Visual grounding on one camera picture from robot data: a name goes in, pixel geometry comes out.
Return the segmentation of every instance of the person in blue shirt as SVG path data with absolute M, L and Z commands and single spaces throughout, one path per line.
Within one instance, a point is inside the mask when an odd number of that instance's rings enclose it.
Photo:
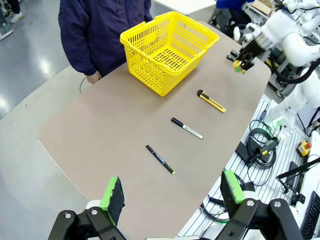
M 71 66 L 94 84 L 126 62 L 120 34 L 152 20 L 151 0 L 60 0 L 58 22 Z
M 238 25 L 246 25 L 251 23 L 251 18 L 245 11 L 242 10 L 242 6 L 245 2 L 253 2 L 254 0 L 217 0 L 217 9 L 228 9 L 230 18 L 234 22 L 233 25 L 226 31 L 226 35 L 233 37 L 234 28 Z

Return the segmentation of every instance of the pen cap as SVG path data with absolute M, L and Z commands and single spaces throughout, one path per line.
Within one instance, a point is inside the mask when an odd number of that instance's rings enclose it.
M 150 152 L 153 152 L 153 151 L 154 151 L 148 144 L 145 145 L 145 147 L 146 147 Z
M 174 122 L 175 124 L 179 125 L 180 127 L 183 127 L 184 124 L 182 122 L 180 122 L 178 119 L 176 118 L 171 118 L 171 121 Z

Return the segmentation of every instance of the white marker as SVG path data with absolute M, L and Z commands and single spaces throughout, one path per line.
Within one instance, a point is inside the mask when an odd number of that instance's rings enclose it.
M 189 133 L 195 135 L 196 137 L 203 139 L 204 137 L 201 136 L 199 133 L 197 133 L 196 131 L 193 131 L 191 128 L 187 127 L 186 125 L 184 125 L 182 122 L 180 122 L 178 119 L 176 118 L 171 118 L 171 121 L 174 122 L 175 124 L 177 124 L 178 126 L 180 126 L 181 128 L 183 128 L 184 130 L 187 130 Z

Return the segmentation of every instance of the table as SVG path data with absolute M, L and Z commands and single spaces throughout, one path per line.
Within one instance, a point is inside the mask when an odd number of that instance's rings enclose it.
M 155 2 L 172 9 L 183 15 L 190 15 L 194 12 L 216 5 L 215 0 L 154 0 Z
M 101 79 L 54 116 L 39 140 L 89 199 L 101 199 L 119 176 L 125 204 L 119 228 L 133 239 L 174 237 L 211 189 L 234 153 L 270 77 L 257 58 L 245 74 L 226 59 L 240 45 L 220 36 L 198 67 L 165 97 L 128 73 L 126 64 Z M 204 90 L 221 113 L 197 96 Z M 203 135 L 193 136 L 175 117 Z M 171 175 L 145 148 L 175 170 Z

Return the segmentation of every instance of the black marker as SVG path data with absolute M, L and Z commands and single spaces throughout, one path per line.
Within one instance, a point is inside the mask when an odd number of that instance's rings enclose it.
M 145 147 L 152 153 L 156 159 L 159 160 L 160 163 L 162 163 L 163 166 L 165 166 L 166 169 L 169 170 L 171 174 L 175 174 L 175 170 L 173 170 L 148 144 L 145 145 Z
M 175 124 L 177 124 L 178 126 L 182 127 L 184 130 L 188 131 L 189 133 L 195 135 L 196 137 L 203 139 L 204 137 L 201 136 L 199 133 L 197 133 L 196 131 L 193 131 L 191 128 L 189 128 L 188 126 L 184 125 L 182 122 L 180 122 L 178 119 L 176 118 L 171 118 L 171 121 L 174 122 Z

